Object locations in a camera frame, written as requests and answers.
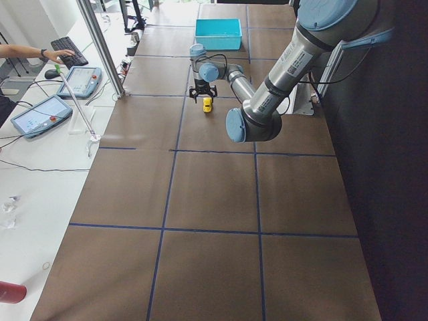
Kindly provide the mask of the person hand on keyboard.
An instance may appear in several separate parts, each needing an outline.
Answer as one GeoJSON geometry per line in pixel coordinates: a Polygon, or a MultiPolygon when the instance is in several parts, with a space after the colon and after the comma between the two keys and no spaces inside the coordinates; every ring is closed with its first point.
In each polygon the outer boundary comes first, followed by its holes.
{"type": "Polygon", "coordinates": [[[44,56],[57,63],[57,64],[63,64],[63,57],[72,57],[75,55],[75,52],[69,49],[63,49],[63,50],[56,50],[56,51],[51,51],[51,50],[45,50],[43,52],[44,56]]]}

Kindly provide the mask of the person forearm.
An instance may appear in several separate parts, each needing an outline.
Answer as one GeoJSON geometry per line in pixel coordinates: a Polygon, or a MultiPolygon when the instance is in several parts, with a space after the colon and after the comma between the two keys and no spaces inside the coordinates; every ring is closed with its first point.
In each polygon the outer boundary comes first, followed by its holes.
{"type": "Polygon", "coordinates": [[[0,55],[1,58],[48,58],[49,52],[35,47],[1,44],[0,55]]]}

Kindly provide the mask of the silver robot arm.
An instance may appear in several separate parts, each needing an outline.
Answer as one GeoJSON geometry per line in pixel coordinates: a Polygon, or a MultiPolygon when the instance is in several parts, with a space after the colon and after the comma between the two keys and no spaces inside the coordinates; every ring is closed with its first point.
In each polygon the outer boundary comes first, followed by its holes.
{"type": "Polygon", "coordinates": [[[292,39],[265,80],[254,88],[237,64],[218,62],[197,42],[190,48],[195,85],[189,97],[216,97],[215,80],[228,82],[241,107],[226,116],[234,142],[268,141],[282,127],[278,106],[312,69],[317,58],[343,47],[373,47],[388,41],[394,30],[395,1],[300,1],[292,39]]]}

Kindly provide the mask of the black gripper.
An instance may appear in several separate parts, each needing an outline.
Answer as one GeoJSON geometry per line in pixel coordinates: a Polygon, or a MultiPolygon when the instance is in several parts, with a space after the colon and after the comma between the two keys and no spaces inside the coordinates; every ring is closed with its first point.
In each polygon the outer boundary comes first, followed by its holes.
{"type": "Polygon", "coordinates": [[[195,103],[197,103],[198,92],[209,92],[208,95],[212,99],[217,97],[217,87],[210,86],[209,82],[202,79],[194,79],[194,84],[194,88],[189,88],[189,97],[194,99],[195,103]]]}

